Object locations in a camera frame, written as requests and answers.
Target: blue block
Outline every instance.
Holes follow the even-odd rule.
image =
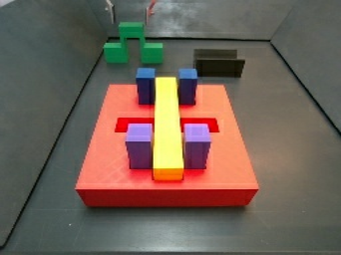
[[[210,133],[205,124],[185,125],[185,169],[206,169],[210,149]]]
[[[130,169],[153,169],[153,138],[152,124],[130,124],[126,137]]]
[[[196,105],[197,69],[180,69],[178,78],[178,103]]]
[[[138,68],[137,85],[140,105],[156,104],[156,72],[154,68]]]

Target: red block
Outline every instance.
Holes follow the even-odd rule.
[[[127,132],[130,124],[156,124],[154,118],[118,118],[115,131]],[[210,132],[218,132],[218,123],[216,118],[180,118],[181,131],[185,124],[208,124]]]
[[[184,181],[154,181],[152,170],[130,170],[118,119],[154,118],[140,106],[135,85],[111,85],[77,184],[89,206],[242,206],[259,183],[224,85],[197,87],[197,105],[180,107],[182,119],[217,119],[206,170],[189,169]]]

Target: yellow block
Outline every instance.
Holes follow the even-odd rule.
[[[154,179],[182,180],[184,156],[176,78],[157,78]]]

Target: stacked green blocks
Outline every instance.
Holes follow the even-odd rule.
[[[105,56],[107,63],[127,63],[130,60],[127,39],[141,39],[142,62],[158,64],[165,60],[165,46],[162,43],[146,43],[145,23],[122,22],[119,25],[121,43],[106,43]]]

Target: building block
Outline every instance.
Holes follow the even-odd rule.
[[[156,69],[138,68],[137,72],[138,96],[141,105],[156,104]]]
[[[126,137],[130,169],[153,169],[153,139],[152,124],[130,124]]]
[[[181,105],[196,105],[197,70],[178,70],[178,103]]]
[[[115,131],[127,132],[130,124],[156,124],[154,118],[118,118]],[[206,124],[209,132],[218,132],[217,118],[180,118],[181,132],[186,124]]]
[[[107,43],[105,45],[105,56],[107,63],[129,62],[127,39],[141,40],[142,62],[146,64],[160,64],[165,60],[165,45],[162,43],[146,43],[145,23],[122,22],[119,25],[121,43]]]
[[[184,157],[176,78],[157,78],[154,180],[182,180]]]
[[[210,134],[206,124],[186,124],[184,139],[185,169],[206,169]]]
[[[90,142],[77,191],[87,206],[245,206],[259,190],[224,85],[198,85],[196,106],[180,106],[185,119],[214,119],[206,170],[185,170],[184,180],[154,181],[152,170],[130,170],[126,134],[118,118],[150,118],[156,106],[138,103],[137,85],[111,85]]]
[[[196,49],[194,63],[201,77],[241,77],[245,60],[237,59],[237,50]]]
[[[129,62],[127,48],[122,43],[106,43],[105,57],[107,63],[127,63]]]
[[[121,38],[145,39],[145,23],[144,22],[122,22],[119,25]]]
[[[162,43],[145,43],[142,48],[142,62],[162,63],[165,60],[165,45]]]

